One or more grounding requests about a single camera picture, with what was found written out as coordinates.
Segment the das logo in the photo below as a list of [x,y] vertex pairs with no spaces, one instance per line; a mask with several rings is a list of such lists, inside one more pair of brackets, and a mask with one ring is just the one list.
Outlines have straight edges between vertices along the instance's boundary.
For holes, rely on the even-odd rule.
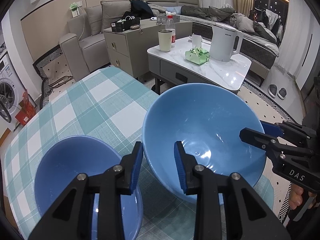
[[303,181],[304,175],[299,176],[299,173],[295,173],[294,170],[291,170],[289,175],[293,176],[294,178],[297,178],[298,180]]

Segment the plastic bottle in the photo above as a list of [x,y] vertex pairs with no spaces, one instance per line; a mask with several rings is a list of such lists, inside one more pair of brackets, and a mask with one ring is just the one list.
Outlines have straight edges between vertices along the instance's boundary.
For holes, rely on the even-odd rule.
[[172,31],[171,47],[174,48],[174,46],[176,46],[176,25],[174,24],[172,15],[168,15],[167,22],[165,23],[165,29],[167,31]]

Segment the plaid tablecloth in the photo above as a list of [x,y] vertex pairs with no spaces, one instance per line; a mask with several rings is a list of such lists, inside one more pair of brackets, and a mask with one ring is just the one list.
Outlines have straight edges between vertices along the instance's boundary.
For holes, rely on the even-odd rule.
[[[42,109],[14,138],[4,158],[10,206],[26,239],[40,219],[34,196],[39,162],[59,140],[77,134],[99,138],[121,156],[131,153],[146,111],[158,95],[116,67],[97,70]],[[138,239],[189,240],[193,237],[194,204],[167,191],[143,159],[139,186],[144,218]],[[262,176],[255,186],[273,205],[273,188]]]

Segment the blue bowl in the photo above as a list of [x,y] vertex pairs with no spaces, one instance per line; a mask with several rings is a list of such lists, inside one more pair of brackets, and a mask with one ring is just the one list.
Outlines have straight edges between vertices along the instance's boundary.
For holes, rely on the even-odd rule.
[[195,203],[196,195],[187,196],[180,187],[174,143],[182,141],[186,153],[199,164],[227,176],[238,172],[253,187],[266,155],[240,140],[245,127],[264,133],[260,120],[237,95],[214,85],[184,84],[164,92],[149,108],[142,127],[143,149],[162,185]]
[[[83,135],[64,138],[43,156],[35,178],[35,198],[42,216],[66,186],[79,173],[88,176],[103,173],[119,164],[120,155],[103,141]],[[92,215],[92,240],[97,239],[98,199],[95,195]],[[142,217],[142,197],[137,187],[131,196],[121,195],[122,219],[126,240],[138,236]]]

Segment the human hand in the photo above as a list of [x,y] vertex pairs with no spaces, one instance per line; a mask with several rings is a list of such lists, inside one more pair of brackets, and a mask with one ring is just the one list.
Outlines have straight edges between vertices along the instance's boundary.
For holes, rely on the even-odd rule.
[[[289,206],[291,209],[296,209],[297,206],[300,206],[302,203],[302,193],[303,193],[303,188],[299,187],[295,184],[291,185],[291,191],[289,195]],[[310,197],[316,197],[317,194],[309,192]],[[314,203],[316,202],[316,198],[313,200],[313,202],[310,204],[308,209],[312,208]]]

